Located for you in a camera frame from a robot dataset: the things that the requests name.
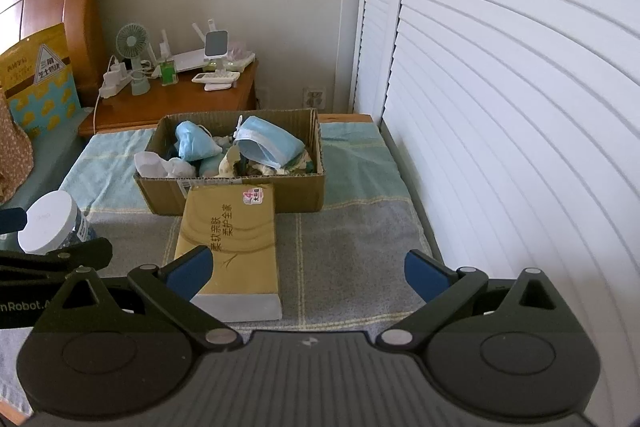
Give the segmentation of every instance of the metal screw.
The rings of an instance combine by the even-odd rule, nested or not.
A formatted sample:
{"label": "metal screw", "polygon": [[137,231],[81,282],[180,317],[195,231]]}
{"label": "metal screw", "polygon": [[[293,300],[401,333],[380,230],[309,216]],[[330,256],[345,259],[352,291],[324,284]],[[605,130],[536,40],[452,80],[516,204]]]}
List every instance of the metal screw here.
{"label": "metal screw", "polygon": [[386,330],[380,335],[380,338],[389,346],[405,346],[414,339],[414,336],[409,331]]}
{"label": "metal screw", "polygon": [[236,341],[236,332],[234,330],[228,330],[226,328],[216,328],[215,330],[207,331],[204,336],[209,344],[216,344],[217,346],[223,346],[225,344],[231,344]]}

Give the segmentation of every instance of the wooden headboard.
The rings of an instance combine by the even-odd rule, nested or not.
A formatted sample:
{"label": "wooden headboard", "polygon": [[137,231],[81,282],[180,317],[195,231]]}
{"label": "wooden headboard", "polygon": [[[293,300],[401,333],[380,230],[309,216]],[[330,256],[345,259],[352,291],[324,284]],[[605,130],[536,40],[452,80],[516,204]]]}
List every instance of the wooden headboard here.
{"label": "wooden headboard", "polygon": [[93,106],[107,68],[96,0],[0,0],[0,54],[23,38],[65,23],[82,106]]}

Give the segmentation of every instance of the green electric fan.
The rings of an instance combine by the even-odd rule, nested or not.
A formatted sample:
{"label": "green electric fan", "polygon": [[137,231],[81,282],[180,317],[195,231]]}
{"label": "green electric fan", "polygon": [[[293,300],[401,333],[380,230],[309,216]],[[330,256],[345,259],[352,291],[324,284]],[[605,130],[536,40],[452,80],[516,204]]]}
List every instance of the green electric fan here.
{"label": "green electric fan", "polygon": [[135,22],[124,25],[116,35],[116,50],[131,60],[131,93],[134,95],[145,94],[150,89],[140,58],[148,42],[149,32]]}

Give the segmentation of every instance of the plastic jar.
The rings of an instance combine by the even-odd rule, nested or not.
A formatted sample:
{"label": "plastic jar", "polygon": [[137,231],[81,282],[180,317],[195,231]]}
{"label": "plastic jar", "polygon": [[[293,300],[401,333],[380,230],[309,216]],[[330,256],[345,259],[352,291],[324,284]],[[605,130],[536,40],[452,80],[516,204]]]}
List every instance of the plastic jar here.
{"label": "plastic jar", "polygon": [[96,237],[74,198],[55,190],[27,210],[27,226],[18,232],[18,244],[26,253],[44,255]]}

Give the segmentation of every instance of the bed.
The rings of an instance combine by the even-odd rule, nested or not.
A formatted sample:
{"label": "bed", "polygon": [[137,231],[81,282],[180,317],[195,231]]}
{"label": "bed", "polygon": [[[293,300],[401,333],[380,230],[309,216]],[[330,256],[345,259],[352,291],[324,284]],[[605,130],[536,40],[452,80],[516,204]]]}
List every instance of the bed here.
{"label": "bed", "polygon": [[[151,214],[133,180],[133,155],[152,130],[98,134],[66,176],[67,190],[92,226],[114,247],[102,276],[145,263],[163,265],[175,251],[180,217]],[[322,123],[324,208],[276,216],[276,253],[283,319],[241,323],[276,330],[366,330],[376,335],[418,309],[404,282],[404,254],[430,252],[408,190],[373,123]],[[28,330],[0,331],[0,396],[31,409],[15,375]]]}
{"label": "bed", "polygon": [[[0,54],[21,39],[63,22],[69,58],[82,107],[93,107],[107,56],[96,0],[0,0]],[[3,206],[29,208],[41,195],[56,190],[82,152],[79,113],[44,137],[33,140],[34,169]],[[17,234],[0,239],[0,249],[19,250]]]}

